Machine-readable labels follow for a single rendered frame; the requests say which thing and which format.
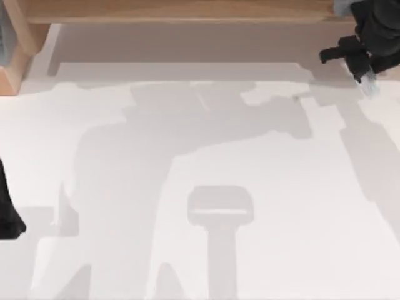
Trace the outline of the pale wooden drawer front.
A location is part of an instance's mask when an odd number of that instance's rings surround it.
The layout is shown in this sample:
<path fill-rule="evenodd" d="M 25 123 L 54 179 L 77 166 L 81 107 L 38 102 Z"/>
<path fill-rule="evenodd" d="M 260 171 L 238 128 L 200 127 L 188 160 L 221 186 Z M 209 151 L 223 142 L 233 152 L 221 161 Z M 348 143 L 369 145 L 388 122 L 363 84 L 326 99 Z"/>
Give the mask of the pale wooden drawer front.
<path fill-rule="evenodd" d="M 3 1 L 16 32 L 17 44 L 11 62 L 0 67 L 0 96 L 14 96 L 21 88 L 30 60 L 43 48 L 51 25 L 30 20 L 35 0 Z"/>

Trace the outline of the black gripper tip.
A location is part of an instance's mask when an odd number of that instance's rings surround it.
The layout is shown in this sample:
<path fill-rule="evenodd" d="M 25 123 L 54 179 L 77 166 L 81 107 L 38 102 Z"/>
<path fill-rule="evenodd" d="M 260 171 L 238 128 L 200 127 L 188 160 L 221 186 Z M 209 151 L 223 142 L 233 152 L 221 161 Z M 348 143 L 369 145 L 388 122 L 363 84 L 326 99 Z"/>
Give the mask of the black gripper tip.
<path fill-rule="evenodd" d="M 0 159 L 0 241 L 15 240 L 27 226 L 12 202 L 3 161 Z"/>

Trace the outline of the grey pierced drawer inside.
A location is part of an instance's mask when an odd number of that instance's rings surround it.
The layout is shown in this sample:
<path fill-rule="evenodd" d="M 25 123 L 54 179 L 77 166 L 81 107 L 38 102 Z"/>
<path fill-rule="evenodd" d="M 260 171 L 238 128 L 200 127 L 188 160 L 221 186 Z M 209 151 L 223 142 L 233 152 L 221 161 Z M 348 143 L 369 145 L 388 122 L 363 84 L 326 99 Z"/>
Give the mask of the grey pierced drawer inside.
<path fill-rule="evenodd" d="M 0 67 L 7 66 L 11 62 L 16 44 L 16 32 L 4 1 L 0 0 Z"/>

